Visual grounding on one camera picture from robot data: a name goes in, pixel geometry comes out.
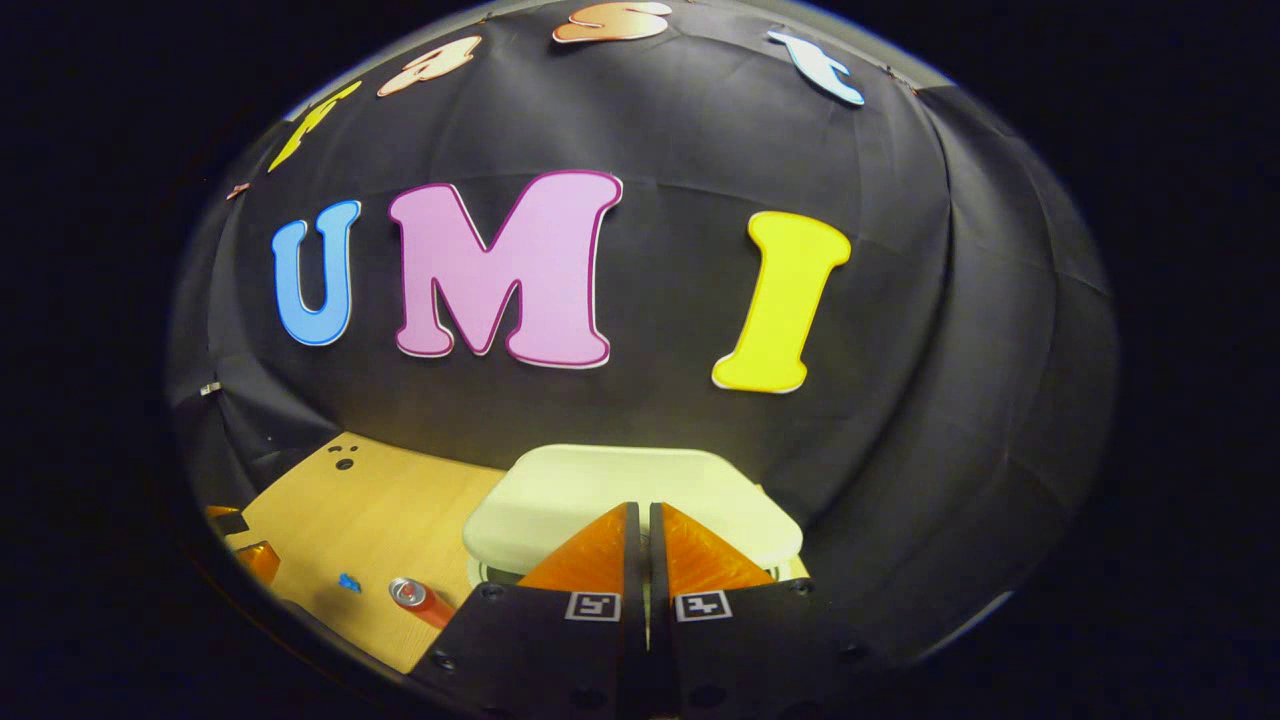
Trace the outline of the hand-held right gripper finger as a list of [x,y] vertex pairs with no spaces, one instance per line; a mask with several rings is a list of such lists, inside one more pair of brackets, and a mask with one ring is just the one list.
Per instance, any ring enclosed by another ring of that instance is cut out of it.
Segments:
[[516,583],[484,582],[410,671],[461,719],[640,719],[646,607],[636,503]]
[[852,719],[892,671],[812,578],[678,592],[675,511],[650,506],[653,717]]

